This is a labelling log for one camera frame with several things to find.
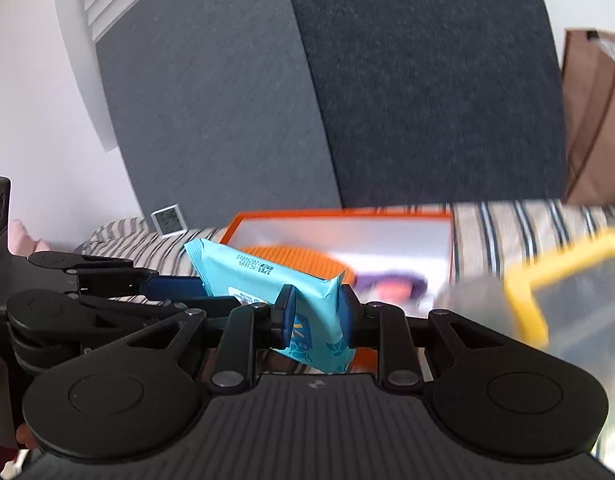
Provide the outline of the orange knitted item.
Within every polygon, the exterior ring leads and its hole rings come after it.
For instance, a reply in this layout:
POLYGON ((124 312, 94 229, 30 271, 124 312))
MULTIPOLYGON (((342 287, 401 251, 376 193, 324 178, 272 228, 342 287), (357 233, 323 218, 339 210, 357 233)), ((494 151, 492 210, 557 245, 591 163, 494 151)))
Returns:
POLYGON ((343 284, 354 285, 356 282, 356 275, 350 266, 314 249, 289 245, 257 245, 242 247, 240 251, 315 278, 332 280, 341 275, 343 284))

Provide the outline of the clear plastic storage box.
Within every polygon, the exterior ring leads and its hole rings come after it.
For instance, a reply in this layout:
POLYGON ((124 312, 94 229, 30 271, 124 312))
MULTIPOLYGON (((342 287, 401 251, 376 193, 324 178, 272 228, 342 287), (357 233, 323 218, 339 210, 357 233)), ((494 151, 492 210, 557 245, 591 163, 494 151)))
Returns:
POLYGON ((609 398, 594 454, 615 472, 615 228, 516 263, 500 278, 446 286, 435 304, 594 375, 609 398))

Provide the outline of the white digital clock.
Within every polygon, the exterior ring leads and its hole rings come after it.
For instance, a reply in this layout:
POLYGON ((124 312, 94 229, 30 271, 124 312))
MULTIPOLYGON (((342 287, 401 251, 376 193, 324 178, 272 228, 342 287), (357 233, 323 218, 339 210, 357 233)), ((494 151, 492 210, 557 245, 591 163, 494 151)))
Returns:
POLYGON ((175 236, 187 230, 187 224, 178 204, 152 211, 150 218, 161 237, 175 236))

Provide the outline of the brown paper bag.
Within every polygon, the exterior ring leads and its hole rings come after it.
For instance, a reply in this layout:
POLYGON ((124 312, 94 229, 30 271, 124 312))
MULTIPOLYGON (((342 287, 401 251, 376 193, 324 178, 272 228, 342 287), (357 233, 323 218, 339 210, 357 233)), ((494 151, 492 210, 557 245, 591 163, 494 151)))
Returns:
POLYGON ((562 90, 572 205, 615 205, 615 34, 570 29, 562 90))

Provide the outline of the striped bed sheet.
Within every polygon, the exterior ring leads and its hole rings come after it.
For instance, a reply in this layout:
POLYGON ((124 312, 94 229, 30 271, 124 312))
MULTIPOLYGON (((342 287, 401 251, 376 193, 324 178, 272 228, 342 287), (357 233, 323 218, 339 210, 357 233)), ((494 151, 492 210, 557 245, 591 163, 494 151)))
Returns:
MULTIPOLYGON (((458 273, 462 278, 474 278, 489 272, 485 257, 484 224, 478 207, 453 207, 457 227, 458 273)), ((486 217, 493 222, 495 249, 501 270, 525 257, 538 256, 557 246, 556 225, 552 214, 565 220, 565 232, 571 240, 591 237, 606 226, 615 228, 615 206, 565 206, 557 200, 547 202, 497 203, 485 206, 486 217)), ((184 244, 197 238, 218 242, 223 229, 187 230, 172 237, 161 237, 148 229, 143 217, 109 222, 96 230, 78 248, 86 256, 128 258, 139 266, 161 274, 193 275, 192 264, 185 255, 184 244)))

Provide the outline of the orange cardboard box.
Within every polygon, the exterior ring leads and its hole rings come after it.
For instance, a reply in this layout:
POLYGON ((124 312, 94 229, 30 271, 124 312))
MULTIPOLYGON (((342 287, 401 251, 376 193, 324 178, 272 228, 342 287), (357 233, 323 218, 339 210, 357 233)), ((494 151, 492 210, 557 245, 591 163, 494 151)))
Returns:
MULTIPOLYGON (((452 278, 452 239, 452 214, 440 210, 300 210, 238 214, 221 243, 239 252, 257 245, 314 249, 350 266, 356 276, 419 274, 428 282, 426 294, 394 305, 412 318, 424 318, 452 278)), ((359 301, 378 301, 373 292, 350 286, 359 301)))

